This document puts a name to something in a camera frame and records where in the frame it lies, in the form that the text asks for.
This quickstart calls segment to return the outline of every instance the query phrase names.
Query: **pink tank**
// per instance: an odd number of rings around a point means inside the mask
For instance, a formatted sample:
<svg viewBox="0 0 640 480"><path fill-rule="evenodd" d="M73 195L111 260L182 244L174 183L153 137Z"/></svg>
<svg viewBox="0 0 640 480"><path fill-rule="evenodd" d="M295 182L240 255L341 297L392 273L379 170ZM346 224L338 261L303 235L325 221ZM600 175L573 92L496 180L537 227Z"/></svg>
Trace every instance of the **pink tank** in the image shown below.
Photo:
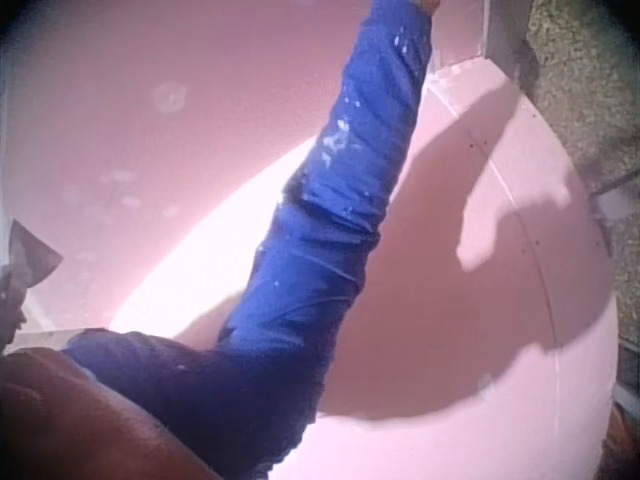
<svg viewBox="0 0 640 480"><path fill-rule="evenodd" d="M481 55L483 35L514 35L484 7L449 0L435 19L367 287L275 480L593 476L615 379L612 263L557 137ZM210 345L367 10L69 0L18 32L3 52L5 208L65 257L30 294L26 331Z"/></svg>

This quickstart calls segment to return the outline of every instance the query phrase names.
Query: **blue work clothing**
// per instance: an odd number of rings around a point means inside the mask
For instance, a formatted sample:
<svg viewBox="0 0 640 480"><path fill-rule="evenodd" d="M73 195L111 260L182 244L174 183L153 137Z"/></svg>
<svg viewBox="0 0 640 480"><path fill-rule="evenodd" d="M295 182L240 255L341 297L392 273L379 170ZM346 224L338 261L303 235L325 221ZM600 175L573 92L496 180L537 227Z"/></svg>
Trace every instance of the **blue work clothing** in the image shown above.
<svg viewBox="0 0 640 480"><path fill-rule="evenodd" d="M407 156L430 34L431 19L409 0L374 0L330 120L287 183L213 349L89 331L66 350L227 480L265 477L315 419Z"/></svg>

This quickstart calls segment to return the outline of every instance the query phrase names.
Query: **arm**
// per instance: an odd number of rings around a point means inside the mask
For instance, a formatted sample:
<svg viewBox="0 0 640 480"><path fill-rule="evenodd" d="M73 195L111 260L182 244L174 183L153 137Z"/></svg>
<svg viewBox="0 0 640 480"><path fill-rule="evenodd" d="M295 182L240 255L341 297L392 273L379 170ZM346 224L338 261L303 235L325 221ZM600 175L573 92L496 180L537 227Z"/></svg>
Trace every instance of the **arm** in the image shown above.
<svg viewBox="0 0 640 480"><path fill-rule="evenodd" d="M365 264L415 128L430 19L375 0L328 125L287 184L218 348L322 360L362 290Z"/></svg>
<svg viewBox="0 0 640 480"><path fill-rule="evenodd" d="M430 30L410 0L374 0L329 122L286 186L213 351L108 332L67 350L224 478L268 471L315 418L415 128Z"/></svg>

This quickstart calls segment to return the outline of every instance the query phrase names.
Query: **paint splatter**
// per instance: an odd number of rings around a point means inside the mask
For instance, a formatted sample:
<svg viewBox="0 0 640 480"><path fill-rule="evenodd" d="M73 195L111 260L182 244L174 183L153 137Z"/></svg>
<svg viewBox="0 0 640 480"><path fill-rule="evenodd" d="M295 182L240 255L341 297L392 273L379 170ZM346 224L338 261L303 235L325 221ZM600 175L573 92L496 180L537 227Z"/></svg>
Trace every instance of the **paint splatter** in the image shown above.
<svg viewBox="0 0 640 480"><path fill-rule="evenodd" d="M167 207L162 211L162 216L164 218L175 218L178 215L180 215L180 209L175 205Z"/></svg>
<svg viewBox="0 0 640 480"><path fill-rule="evenodd" d="M92 250L84 250L76 255L80 262L94 263L98 261L98 254Z"/></svg>
<svg viewBox="0 0 640 480"><path fill-rule="evenodd" d="M120 203L127 208L140 208L142 205L142 200L136 197L122 197L120 199Z"/></svg>
<svg viewBox="0 0 640 480"><path fill-rule="evenodd" d="M153 90L152 100L162 113L179 112L187 101L187 87L177 83L163 83Z"/></svg>

